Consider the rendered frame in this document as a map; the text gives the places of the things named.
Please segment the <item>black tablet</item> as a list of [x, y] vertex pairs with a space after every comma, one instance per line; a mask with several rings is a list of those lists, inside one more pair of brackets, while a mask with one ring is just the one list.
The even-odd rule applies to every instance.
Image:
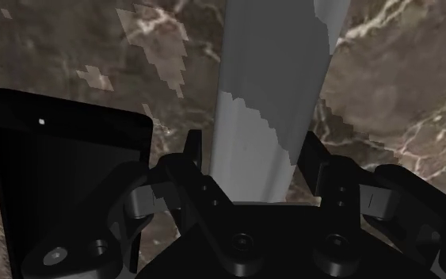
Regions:
[[122, 162], [148, 162], [141, 113], [0, 88], [0, 213], [12, 279], [54, 224]]

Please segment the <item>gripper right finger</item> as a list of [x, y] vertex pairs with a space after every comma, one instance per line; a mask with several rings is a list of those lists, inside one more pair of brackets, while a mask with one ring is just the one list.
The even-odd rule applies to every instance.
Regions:
[[308, 132], [298, 161], [323, 224], [313, 259], [331, 277], [446, 279], [446, 194], [395, 164], [361, 168]]

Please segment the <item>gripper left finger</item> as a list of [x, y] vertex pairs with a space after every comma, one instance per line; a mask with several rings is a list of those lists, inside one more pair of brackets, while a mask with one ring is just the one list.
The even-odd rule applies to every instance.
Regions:
[[[261, 238], [200, 171], [201, 135], [155, 167], [115, 167], [26, 256], [24, 279], [239, 279], [263, 267]], [[179, 238], [139, 272], [133, 244], [154, 214], [171, 211]]]

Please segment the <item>grey long flat bar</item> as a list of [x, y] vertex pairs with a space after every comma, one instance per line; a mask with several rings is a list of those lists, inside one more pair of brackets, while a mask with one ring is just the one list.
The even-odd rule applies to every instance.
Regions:
[[351, 0], [227, 0], [210, 175], [233, 201], [281, 202]]

